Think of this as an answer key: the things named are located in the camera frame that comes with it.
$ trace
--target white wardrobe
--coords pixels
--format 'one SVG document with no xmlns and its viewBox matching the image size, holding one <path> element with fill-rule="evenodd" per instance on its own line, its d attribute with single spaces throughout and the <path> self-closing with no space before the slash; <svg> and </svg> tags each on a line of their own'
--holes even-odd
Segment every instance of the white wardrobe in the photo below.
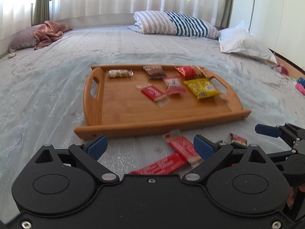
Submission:
<svg viewBox="0 0 305 229">
<path fill-rule="evenodd" d="M 305 0 L 234 0 L 230 27 L 241 20 L 267 47 L 305 69 Z"/>
</svg>

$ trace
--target pink toy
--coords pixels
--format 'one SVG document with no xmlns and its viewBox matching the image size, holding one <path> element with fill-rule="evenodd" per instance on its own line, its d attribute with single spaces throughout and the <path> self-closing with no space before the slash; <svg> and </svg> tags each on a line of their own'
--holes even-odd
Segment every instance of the pink toy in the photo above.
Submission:
<svg viewBox="0 0 305 229">
<path fill-rule="evenodd" d="M 304 87 L 303 87 L 302 84 L 296 84 L 296 85 L 295 85 L 295 88 L 296 88 L 298 91 L 300 91 L 300 93 L 301 93 L 302 95 L 305 95 L 305 89 L 304 89 Z"/>
</svg>

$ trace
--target bed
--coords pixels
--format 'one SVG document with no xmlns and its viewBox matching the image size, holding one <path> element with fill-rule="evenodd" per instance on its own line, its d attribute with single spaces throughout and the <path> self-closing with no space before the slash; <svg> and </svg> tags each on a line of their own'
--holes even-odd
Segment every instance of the bed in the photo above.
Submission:
<svg viewBox="0 0 305 229">
<path fill-rule="evenodd" d="M 73 129 L 84 125 L 83 87 L 92 65 L 198 64 L 220 75 L 252 113 L 244 121 L 183 132 L 190 141 L 196 134 L 226 140 L 232 132 L 271 153 L 289 147 L 280 139 L 257 137 L 256 124 L 289 122 L 305 127 L 304 97 L 289 79 L 259 60 L 221 53 L 216 40 L 142 35 L 126 26 L 92 27 L 67 32 L 43 49 L 16 53 L 10 60 L 0 60 L 0 220 L 4 222 L 18 213 L 10 189 L 35 152 L 43 144 L 67 148 L 82 142 Z M 111 139 L 99 162 L 122 178 L 171 153 L 162 135 Z"/>
</svg>

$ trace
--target red snack wrapper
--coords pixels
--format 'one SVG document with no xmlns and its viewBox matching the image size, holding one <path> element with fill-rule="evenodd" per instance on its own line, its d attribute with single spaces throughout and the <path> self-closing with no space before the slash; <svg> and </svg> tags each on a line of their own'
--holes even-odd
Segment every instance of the red snack wrapper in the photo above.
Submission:
<svg viewBox="0 0 305 229">
<path fill-rule="evenodd" d="M 142 169 L 129 172 L 137 175 L 165 175 L 185 165 L 185 161 L 177 152 Z"/>
<path fill-rule="evenodd" d="M 151 84 L 140 84 L 136 86 L 141 92 L 146 95 L 149 99 L 154 101 L 159 107 L 164 106 L 169 98 L 167 95 L 163 94 L 162 91 L 157 89 L 155 86 Z"/>
<path fill-rule="evenodd" d="M 238 144 L 247 146 L 247 140 L 246 139 L 244 139 L 241 136 L 238 136 L 234 133 L 230 133 L 230 135 L 231 135 L 231 143 L 236 142 Z"/>
<path fill-rule="evenodd" d="M 180 66 L 175 68 L 185 80 L 207 77 L 198 66 Z"/>
<path fill-rule="evenodd" d="M 165 140 L 176 152 L 180 154 L 186 161 L 193 164 L 201 159 L 195 152 L 194 145 L 185 137 L 181 135 L 171 136 L 165 135 Z"/>
<path fill-rule="evenodd" d="M 163 79 L 167 84 L 167 95 L 186 93 L 186 90 L 180 83 L 180 77 L 168 77 Z"/>
</svg>

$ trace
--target candy wrapper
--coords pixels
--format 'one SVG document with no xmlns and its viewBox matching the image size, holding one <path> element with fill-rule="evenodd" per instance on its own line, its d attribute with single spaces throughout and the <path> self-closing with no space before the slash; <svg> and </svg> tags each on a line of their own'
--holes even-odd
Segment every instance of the candy wrapper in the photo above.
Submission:
<svg viewBox="0 0 305 229">
<path fill-rule="evenodd" d="M 137 175 L 165 175 L 185 165 L 185 161 L 177 152 L 142 169 L 129 172 Z"/>
<path fill-rule="evenodd" d="M 162 91 L 149 83 L 139 84 L 136 87 L 141 90 L 141 92 L 149 99 L 154 101 L 159 107 L 163 107 L 166 103 L 169 102 L 167 95 L 163 94 Z"/>
<path fill-rule="evenodd" d="M 161 65 L 143 66 L 143 69 L 146 70 L 150 79 L 162 79 L 167 77 Z"/>
<path fill-rule="evenodd" d="M 241 136 L 238 136 L 234 133 L 230 133 L 230 136 L 231 136 L 231 143 L 236 142 L 238 144 L 247 146 L 247 140 L 242 138 Z"/>
<path fill-rule="evenodd" d="M 133 76 L 133 72 L 131 70 L 126 70 L 126 69 L 111 69 L 107 73 L 108 73 L 108 77 L 110 78 Z"/>
<path fill-rule="evenodd" d="M 181 135 L 179 130 L 166 134 L 165 140 L 179 155 L 190 164 L 201 160 L 201 157 L 195 152 L 194 145 Z"/>
<path fill-rule="evenodd" d="M 185 80 L 207 77 L 203 70 L 198 66 L 179 66 L 175 69 Z"/>
<path fill-rule="evenodd" d="M 180 83 L 179 77 L 168 77 L 163 80 L 168 86 L 167 95 L 186 93 L 186 90 L 182 87 Z"/>
<path fill-rule="evenodd" d="M 207 78 L 184 81 L 184 84 L 197 96 L 198 100 L 221 94 Z"/>
</svg>

